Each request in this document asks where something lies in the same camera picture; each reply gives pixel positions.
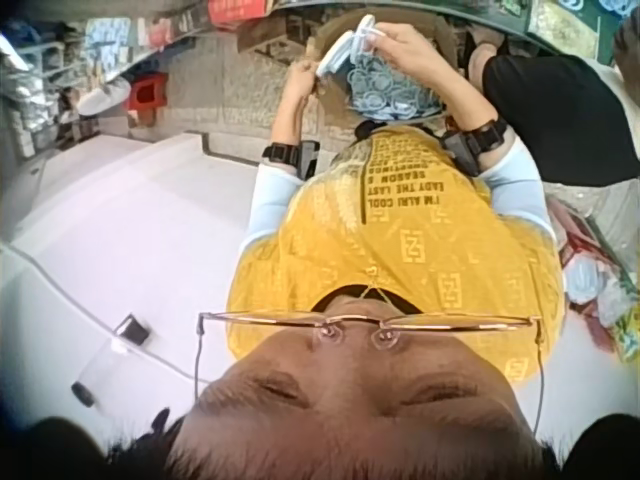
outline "wristwatch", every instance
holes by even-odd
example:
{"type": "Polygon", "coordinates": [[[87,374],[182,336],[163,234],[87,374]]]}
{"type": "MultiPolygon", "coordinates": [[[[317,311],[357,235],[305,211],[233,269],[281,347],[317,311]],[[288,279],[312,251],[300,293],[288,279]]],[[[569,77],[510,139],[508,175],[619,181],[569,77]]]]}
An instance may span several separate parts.
{"type": "Polygon", "coordinates": [[[480,175],[478,157],[504,143],[507,122],[498,117],[470,132],[448,132],[441,139],[442,148],[453,153],[453,163],[465,175],[480,175]]]}
{"type": "Polygon", "coordinates": [[[298,171],[300,166],[300,146],[272,143],[264,149],[262,158],[266,158],[270,163],[291,165],[298,171]]]}

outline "eyeglasses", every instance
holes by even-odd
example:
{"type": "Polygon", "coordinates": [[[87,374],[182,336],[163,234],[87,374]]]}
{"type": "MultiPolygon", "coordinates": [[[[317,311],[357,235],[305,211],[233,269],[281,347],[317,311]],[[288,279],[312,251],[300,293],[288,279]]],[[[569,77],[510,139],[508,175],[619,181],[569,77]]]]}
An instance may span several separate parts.
{"type": "Polygon", "coordinates": [[[371,335],[371,341],[379,350],[393,348],[398,343],[400,335],[405,333],[481,333],[507,332],[523,328],[536,328],[535,343],[537,346],[538,367],[540,368],[540,396],[534,425],[534,435],[538,431],[542,400],[544,396],[544,370],[542,365],[542,331],[539,317],[509,317],[487,314],[450,314],[429,313],[417,315],[402,315],[385,320],[374,320],[363,315],[325,315],[319,312],[296,311],[255,311],[255,312],[227,312],[200,313],[198,315],[197,334],[198,350],[194,367],[194,396],[199,397],[199,370],[202,354],[202,337],[204,336],[204,322],[218,321],[233,324],[235,328],[247,326],[257,338],[266,338],[281,328],[307,328],[318,332],[321,339],[338,343],[344,335],[340,324],[343,322],[361,322],[377,325],[378,329],[371,335]]]}

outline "glasses frame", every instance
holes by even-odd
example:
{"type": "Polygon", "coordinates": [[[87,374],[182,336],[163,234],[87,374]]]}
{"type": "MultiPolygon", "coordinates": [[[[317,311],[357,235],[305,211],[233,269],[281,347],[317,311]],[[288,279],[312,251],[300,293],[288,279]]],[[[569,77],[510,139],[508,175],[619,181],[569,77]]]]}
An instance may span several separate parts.
{"type": "Polygon", "coordinates": [[[538,360],[538,368],[540,369],[540,396],[538,399],[538,409],[536,412],[536,420],[533,428],[534,436],[538,433],[538,427],[540,426],[540,417],[542,414],[542,403],[544,399],[544,389],[545,389],[545,374],[544,367],[542,363],[542,319],[537,316],[532,317],[511,317],[506,315],[489,315],[489,314],[468,314],[468,313],[427,313],[427,314],[416,314],[416,315],[399,315],[397,317],[387,318],[385,320],[376,320],[373,318],[369,318],[366,315],[324,315],[319,312],[301,312],[301,311],[289,311],[289,310],[270,310],[270,311],[240,311],[240,312],[222,312],[222,313],[209,313],[202,312],[198,315],[198,323],[196,327],[196,334],[198,335],[198,349],[196,352],[195,366],[194,366],[194,398],[195,401],[198,401],[199,397],[199,370],[200,370],[200,356],[202,355],[202,338],[204,336],[204,322],[205,321],[218,321],[224,323],[236,323],[241,325],[256,325],[256,326],[273,326],[273,327],[289,327],[289,328],[312,328],[312,329],[321,329],[327,326],[338,325],[343,322],[364,322],[373,325],[377,325],[379,330],[374,333],[380,334],[384,332],[413,332],[413,333],[432,333],[432,334],[456,334],[456,333],[482,333],[482,332],[506,332],[513,330],[520,330],[523,328],[536,327],[536,337],[535,343],[537,346],[537,360],[538,360]],[[260,314],[264,313],[265,317],[268,317],[269,314],[300,314],[300,315],[309,315],[317,318],[318,320],[315,322],[309,321],[296,321],[296,320],[276,320],[273,318],[263,318],[260,317],[260,314]],[[251,317],[243,318],[242,315],[251,315],[251,317]],[[443,318],[470,318],[470,319],[488,319],[488,320],[497,320],[496,323],[490,324],[482,324],[478,325],[463,325],[456,326],[442,323],[435,325],[402,325],[402,324],[389,324],[390,322],[397,322],[403,319],[411,319],[411,318],[433,318],[433,319],[443,319],[443,318]]]}

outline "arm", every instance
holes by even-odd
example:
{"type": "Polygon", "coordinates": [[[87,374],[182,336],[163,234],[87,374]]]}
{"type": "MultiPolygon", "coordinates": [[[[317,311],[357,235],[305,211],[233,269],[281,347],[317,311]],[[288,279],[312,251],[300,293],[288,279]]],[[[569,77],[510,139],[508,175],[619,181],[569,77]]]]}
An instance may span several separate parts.
{"type": "MultiPolygon", "coordinates": [[[[377,51],[438,93],[460,128],[475,130],[498,118],[493,105],[412,26],[379,23],[376,28],[386,35],[370,39],[377,51]]],[[[484,172],[481,178],[491,189],[494,211],[527,220],[553,237],[538,169],[513,129],[507,129],[500,147],[480,155],[478,160],[484,172]]]]}
{"type": "MultiPolygon", "coordinates": [[[[299,62],[292,65],[271,128],[271,143],[300,144],[304,109],[314,83],[313,63],[299,62]]],[[[296,173],[291,165],[265,162],[258,167],[249,227],[240,246],[241,252],[256,240],[278,231],[289,202],[303,184],[296,173]]]]}

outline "white sleeve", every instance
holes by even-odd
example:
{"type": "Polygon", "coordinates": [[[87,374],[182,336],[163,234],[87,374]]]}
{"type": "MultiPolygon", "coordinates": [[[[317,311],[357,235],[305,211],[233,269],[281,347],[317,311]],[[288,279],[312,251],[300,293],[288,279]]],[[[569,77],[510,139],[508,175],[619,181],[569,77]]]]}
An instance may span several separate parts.
{"type": "Polygon", "coordinates": [[[253,189],[249,228],[240,245],[243,252],[256,240],[278,231],[289,202],[304,182],[279,168],[261,164],[253,189]]]}
{"type": "Polygon", "coordinates": [[[516,136],[500,163],[480,174],[480,178],[491,190],[491,206],[498,215],[527,220],[555,241],[540,173],[520,137],[516,136]]]}

